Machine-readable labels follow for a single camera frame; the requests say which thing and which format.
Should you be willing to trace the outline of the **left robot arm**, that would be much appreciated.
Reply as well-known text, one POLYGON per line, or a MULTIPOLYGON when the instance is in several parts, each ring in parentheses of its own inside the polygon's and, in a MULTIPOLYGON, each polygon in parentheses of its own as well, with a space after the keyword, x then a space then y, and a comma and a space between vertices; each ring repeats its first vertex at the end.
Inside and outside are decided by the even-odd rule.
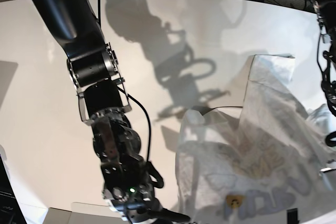
POLYGON ((313 9, 319 23, 319 39, 329 43, 329 50, 322 53, 326 60, 326 67, 321 72, 321 89, 326 98, 327 107, 332 115, 335 115, 335 81, 331 80, 331 68, 335 68, 335 0, 312 0, 313 9))

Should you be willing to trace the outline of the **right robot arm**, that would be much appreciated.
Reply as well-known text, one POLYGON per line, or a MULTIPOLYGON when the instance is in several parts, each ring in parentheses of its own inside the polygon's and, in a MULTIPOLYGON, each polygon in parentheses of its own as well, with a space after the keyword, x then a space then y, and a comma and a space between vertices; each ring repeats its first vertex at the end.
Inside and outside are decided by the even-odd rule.
POLYGON ((128 223, 189 223, 190 217, 163 208, 155 190, 164 180, 148 157, 126 114, 126 95, 115 52, 106 43, 100 16, 89 0, 32 0, 45 25, 67 55, 81 121, 91 127, 100 159, 102 196, 128 223))

